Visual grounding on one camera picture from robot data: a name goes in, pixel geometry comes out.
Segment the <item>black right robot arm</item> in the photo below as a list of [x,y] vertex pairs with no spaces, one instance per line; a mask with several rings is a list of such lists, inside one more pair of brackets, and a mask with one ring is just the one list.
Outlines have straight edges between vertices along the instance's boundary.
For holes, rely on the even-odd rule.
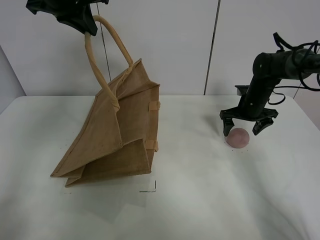
[[300,81],[303,89],[315,92],[316,88],[309,87],[304,80],[312,74],[320,74],[320,56],[304,47],[276,53],[262,52],[255,58],[252,71],[249,85],[236,86],[240,96],[238,105],[220,112],[224,136],[228,136],[234,127],[234,119],[254,122],[254,135],[271,126],[278,112],[266,108],[266,104],[281,80]]

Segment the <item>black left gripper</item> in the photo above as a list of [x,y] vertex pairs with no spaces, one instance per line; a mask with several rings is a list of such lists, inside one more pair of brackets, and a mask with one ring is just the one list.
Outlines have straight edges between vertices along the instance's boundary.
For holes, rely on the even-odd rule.
[[68,25],[82,34],[88,32],[92,36],[97,34],[98,28],[95,24],[91,11],[91,4],[104,3],[108,0],[28,0],[26,8],[34,15],[44,12],[55,16],[56,20]]

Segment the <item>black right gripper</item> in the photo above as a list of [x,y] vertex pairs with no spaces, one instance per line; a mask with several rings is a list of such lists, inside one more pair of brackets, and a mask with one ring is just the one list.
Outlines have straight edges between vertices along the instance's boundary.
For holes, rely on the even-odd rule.
[[278,112],[265,106],[278,84],[278,79],[252,79],[238,106],[220,111],[224,136],[228,136],[234,127],[233,119],[255,122],[252,129],[255,136],[271,126],[274,123],[272,118],[276,118]]

